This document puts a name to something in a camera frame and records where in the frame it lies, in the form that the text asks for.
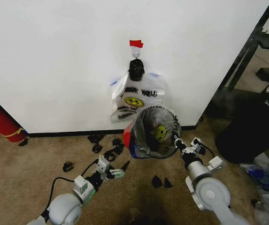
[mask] black cable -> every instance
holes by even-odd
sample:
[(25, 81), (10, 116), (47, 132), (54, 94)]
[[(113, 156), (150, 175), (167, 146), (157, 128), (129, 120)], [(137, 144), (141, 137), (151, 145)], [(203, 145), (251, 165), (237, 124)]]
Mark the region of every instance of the black cable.
[(69, 180), (69, 179), (66, 179), (66, 178), (64, 178), (64, 177), (56, 177), (56, 178), (53, 180), (53, 184), (52, 184), (52, 187), (51, 187), (51, 193), (50, 193), (50, 197), (49, 197), (49, 202), (48, 202), (48, 204), (46, 205), (46, 209), (45, 209), (44, 211), (46, 211), (47, 208), (49, 208), (49, 206), (50, 206), (50, 203), (51, 203), (51, 200), (52, 200), (53, 191), (54, 191), (55, 182), (56, 182), (58, 179), (60, 179), (60, 180), (65, 180), (65, 181), (74, 183), (73, 180)]
[(95, 161), (93, 161), (92, 163), (90, 163), (88, 165), (88, 167), (83, 171), (83, 173), (81, 174), (81, 177), (86, 173), (86, 171), (89, 169), (89, 167), (91, 167), (92, 165), (94, 165), (95, 163), (98, 162), (98, 159), (96, 159)]
[(202, 146), (203, 146), (204, 148), (206, 148), (207, 150), (209, 150), (210, 153), (211, 153), (211, 156), (212, 156), (213, 158), (215, 157), (213, 151), (212, 151), (208, 146), (206, 146), (206, 145), (204, 145), (204, 144), (202, 144), (202, 143), (199, 143), (199, 144), (202, 145)]

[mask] black debris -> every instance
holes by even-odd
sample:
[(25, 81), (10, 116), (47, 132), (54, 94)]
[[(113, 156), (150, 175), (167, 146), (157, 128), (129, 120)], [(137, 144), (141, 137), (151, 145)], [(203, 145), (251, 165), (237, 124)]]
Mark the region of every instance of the black debris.
[(112, 149), (112, 151), (117, 154), (117, 155), (120, 155), (123, 151), (123, 147), (120, 147), (120, 146), (115, 146), (114, 149)]
[(65, 162), (62, 168), (64, 172), (71, 171), (72, 169), (74, 169), (74, 167), (73, 167), (73, 163), (71, 162)]
[(122, 141), (118, 138), (115, 138), (114, 140), (112, 140), (112, 146), (120, 145), (121, 143), (122, 143)]
[(128, 167), (128, 165), (129, 165), (129, 163), (130, 163), (130, 160), (122, 166), (122, 170), (123, 170), (124, 172), (127, 170), (127, 167)]
[(153, 187), (155, 187), (155, 188), (159, 188), (159, 187), (161, 187), (161, 186), (162, 186), (162, 181), (161, 181), (161, 179), (159, 179), (159, 177), (155, 175), (155, 176), (153, 177), (153, 179), (152, 179), (152, 185), (153, 185)]
[(18, 146), (25, 146), (28, 144), (28, 138), (25, 138), (21, 143), (18, 144)]
[(112, 162), (115, 160), (115, 154), (113, 153), (112, 150), (108, 150), (107, 152), (104, 153), (104, 158), (107, 159), (109, 162)]
[(88, 136), (88, 140), (91, 142), (91, 143), (94, 143), (94, 144), (99, 144), (99, 142), (102, 140), (102, 138), (104, 137), (105, 135), (90, 135)]
[(103, 146), (101, 145), (94, 145), (93, 148), (92, 148), (92, 152), (93, 153), (99, 153), (101, 150), (102, 150)]
[(257, 199), (252, 199), (251, 200), (251, 204), (253, 205), (254, 208), (255, 208), (256, 203), (258, 203)]
[(164, 179), (164, 187), (165, 188), (171, 188), (173, 187), (173, 185), (171, 184), (171, 182), (168, 180), (168, 178)]

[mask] red tape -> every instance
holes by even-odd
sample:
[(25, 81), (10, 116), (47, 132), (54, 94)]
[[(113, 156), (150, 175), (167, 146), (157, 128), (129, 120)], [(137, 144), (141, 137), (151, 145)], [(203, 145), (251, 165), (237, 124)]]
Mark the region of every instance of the red tape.
[(138, 48), (142, 48), (144, 43), (142, 43), (142, 40), (136, 40), (136, 41), (132, 41), (130, 40), (130, 46), (134, 46), (134, 47), (138, 47)]

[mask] trash bag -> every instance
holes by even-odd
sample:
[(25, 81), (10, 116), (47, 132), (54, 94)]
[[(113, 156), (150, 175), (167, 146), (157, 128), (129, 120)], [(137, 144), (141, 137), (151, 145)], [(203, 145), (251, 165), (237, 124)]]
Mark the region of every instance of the trash bag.
[(165, 81), (161, 75), (144, 74), (142, 77), (131, 75), (131, 71), (118, 81), (113, 82), (111, 122), (133, 120), (142, 110), (151, 105), (162, 105)]
[(176, 152), (174, 135), (181, 126), (169, 109), (150, 106), (124, 130), (123, 140), (133, 158), (168, 158)]
[(269, 225), (269, 212), (264, 207), (263, 203), (258, 202), (255, 204), (255, 220), (260, 225)]

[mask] silver robot arm segment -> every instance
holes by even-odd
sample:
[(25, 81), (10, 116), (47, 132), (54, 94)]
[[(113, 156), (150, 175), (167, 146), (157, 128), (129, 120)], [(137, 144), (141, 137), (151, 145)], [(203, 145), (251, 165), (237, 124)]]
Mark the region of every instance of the silver robot arm segment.
[(223, 161), (216, 156), (208, 162), (208, 166), (203, 165), (197, 153), (202, 154), (204, 148), (199, 138), (194, 138), (191, 147), (174, 136), (174, 144), (181, 152), (181, 158), (185, 162), (185, 168), (189, 172), (185, 182), (188, 186), (192, 198), (200, 210), (213, 211), (222, 225), (248, 225), (249, 223), (240, 215), (233, 213), (229, 208), (230, 194), (227, 187), (219, 180), (212, 178), (211, 173), (216, 169), (221, 169)]

